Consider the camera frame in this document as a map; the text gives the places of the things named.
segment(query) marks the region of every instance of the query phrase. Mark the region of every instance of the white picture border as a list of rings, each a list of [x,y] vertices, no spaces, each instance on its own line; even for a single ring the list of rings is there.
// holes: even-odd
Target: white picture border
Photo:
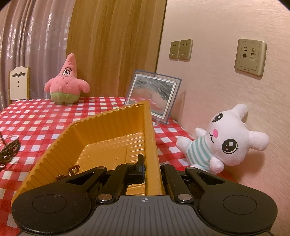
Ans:
[[[154,115],[154,116],[156,116],[156,117],[158,117],[158,118],[164,119],[165,116],[166,116],[166,113],[167,113],[167,110],[168,110],[168,107],[169,107],[169,104],[170,104],[170,101],[171,101],[172,95],[173,95],[173,93],[174,93],[174,90],[175,90],[175,87],[176,87],[176,83],[177,83],[177,82],[176,82],[176,81],[171,81],[171,80],[162,79],[162,78],[158,78],[158,77],[154,77],[154,76],[149,76],[149,75],[144,75],[144,74],[138,74],[138,73],[136,73],[136,76],[135,76],[134,82],[133,82],[133,84],[132,84],[132,87],[131,87],[131,90],[130,90],[130,93],[129,93],[129,96],[128,96],[128,100],[127,100],[126,105],[130,105],[129,101],[130,101],[131,94],[132,94],[132,91],[133,91],[133,89],[134,89],[134,85],[135,85],[135,82],[136,82],[138,76],[146,77],[146,78],[151,78],[151,79],[155,79],[155,80],[161,80],[161,81],[164,81],[164,82],[172,83],[172,84],[173,84],[173,86],[172,86],[172,90],[171,90],[171,92],[170,92],[169,99],[168,99],[167,104],[166,104],[166,107],[165,107],[165,109],[164,109],[163,116],[151,112],[152,115]]]

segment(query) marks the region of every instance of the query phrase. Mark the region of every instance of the tablecloth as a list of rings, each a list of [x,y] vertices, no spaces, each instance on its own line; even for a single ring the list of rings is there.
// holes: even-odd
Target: tablecloth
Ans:
[[[49,99],[23,100],[12,103],[0,113],[0,131],[4,138],[19,136],[21,149],[11,163],[0,171],[0,236],[15,236],[19,232],[11,214],[11,200],[22,181],[53,141],[73,121],[123,106],[118,97],[83,98],[78,103],[60,106]],[[168,124],[153,122],[160,163],[178,170],[188,166],[176,147],[179,136],[191,138],[172,118]],[[231,179],[225,172],[220,174]]]

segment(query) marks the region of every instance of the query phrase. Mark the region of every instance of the electrical outlet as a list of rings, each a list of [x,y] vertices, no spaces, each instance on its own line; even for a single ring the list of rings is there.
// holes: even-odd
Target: electrical outlet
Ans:
[[[180,41],[178,59],[190,60],[191,51],[192,51],[192,44],[193,44],[192,39],[186,39],[186,40]]]
[[[178,59],[180,41],[171,42],[169,58],[170,59]]]
[[[235,68],[262,76],[266,60],[267,44],[263,41],[239,39]]]

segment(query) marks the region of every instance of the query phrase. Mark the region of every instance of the gray ribbed plate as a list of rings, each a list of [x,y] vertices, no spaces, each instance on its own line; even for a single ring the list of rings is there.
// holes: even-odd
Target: gray ribbed plate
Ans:
[[[121,196],[97,207],[83,225],[65,236],[224,236],[205,225],[191,206],[169,196]],[[270,236],[268,233],[259,236]]]

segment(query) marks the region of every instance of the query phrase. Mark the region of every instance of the plush toy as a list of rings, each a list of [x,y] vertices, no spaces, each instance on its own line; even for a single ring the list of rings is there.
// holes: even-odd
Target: plush toy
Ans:
[[[198,139],[192,141],[186,137],[179,138],[176,146],[185,154],[190,166],[218,174],[224,169],[224,164],[240,164],[250,148],[265,150],[269,136],[249,131],[241,121],[247,111],[246,105],[238,104],[232,110],[215,115],[207,131],[196,128]]]
[[[77,63],[74,54],[69,54],[60,73],[50,79],[44,86],[46,93],[50,92],[51,100],[61,105],[72,104],[79,100],[81,91],[88,93],[89,84],[77,79]]]

